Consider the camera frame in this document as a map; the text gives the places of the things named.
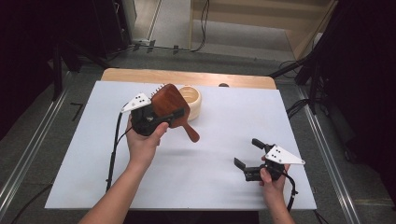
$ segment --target wooden table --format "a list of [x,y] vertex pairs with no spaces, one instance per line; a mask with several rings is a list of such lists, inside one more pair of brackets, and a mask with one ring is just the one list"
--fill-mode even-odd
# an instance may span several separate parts
[[[205,3],[191,0],[190,48],[192,21],[201,19]],[[336,4],[334,0],[211,0],[207,20],[284,29],[298,60],[324,31]]]

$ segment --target white triangular marker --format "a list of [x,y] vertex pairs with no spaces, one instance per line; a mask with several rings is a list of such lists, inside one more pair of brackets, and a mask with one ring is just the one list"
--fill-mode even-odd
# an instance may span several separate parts
[[151,104],[150,99],[145,95],[145,93],[139,93],[132,99],[126,106],[121,110],[121,113],[125,113],[137,108],[143,107],[145,105]]
[[294,156],[286,149],[279,146],[274,146],[271,148],[271,150],[265,155],[265,159],[279,164],[305,164],[304,160]]

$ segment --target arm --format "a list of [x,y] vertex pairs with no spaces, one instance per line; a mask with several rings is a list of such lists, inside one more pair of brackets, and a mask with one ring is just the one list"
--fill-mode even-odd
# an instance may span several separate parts
[[[289,167],[290,165],[285,165],[285,170],[288,171]],[[283,196],[283,187],[285,186],[286,177],[282,175],[277,181],[273,182],[271,175],[265,168],[260,170],[260,175],[262,177],[261,185],[264,201],[271,212],[274,223],[294,223]]]
[[[131,122],[128,122],[127,130],[130,128]],[[125,171],[79,223],[123,222],[167,128],[168,123],[162,123],[149,137],[137,134],[132,129],[126,134],[130,160]]]

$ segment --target white table surface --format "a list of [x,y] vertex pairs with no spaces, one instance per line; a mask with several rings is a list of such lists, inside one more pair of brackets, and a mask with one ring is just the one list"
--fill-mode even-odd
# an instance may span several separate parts
[[[121,108],[139,92],[150,96],[160,84],[96,82],[46,203],[49,209],[89,209],[105,194],[110,154]],[[252,138],[277,144],[300,157],[279,91],[194,86],[203,97],[200,116],[190,121],[201,139],[169,129],[131,205],[139,210],[261,210],[262,189],[246,182],[233,165],[262,164],[264,151]],[[124,114],[120,134],[125,130]],[[129,160],[126,139],[117,149],[113,183]],[[302,165],[292,165],[293,209],[316,209]],[[291,184],[287,180],[285,200]]]

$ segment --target brush handle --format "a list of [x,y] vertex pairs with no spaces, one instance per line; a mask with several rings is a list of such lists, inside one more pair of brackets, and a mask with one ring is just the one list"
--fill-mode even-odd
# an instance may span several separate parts
[[184,130],[186,130],[187,135],[189,136],[192,142],[198,142],[200,136],[198,132],[196,132],[188,123],[183,124]]

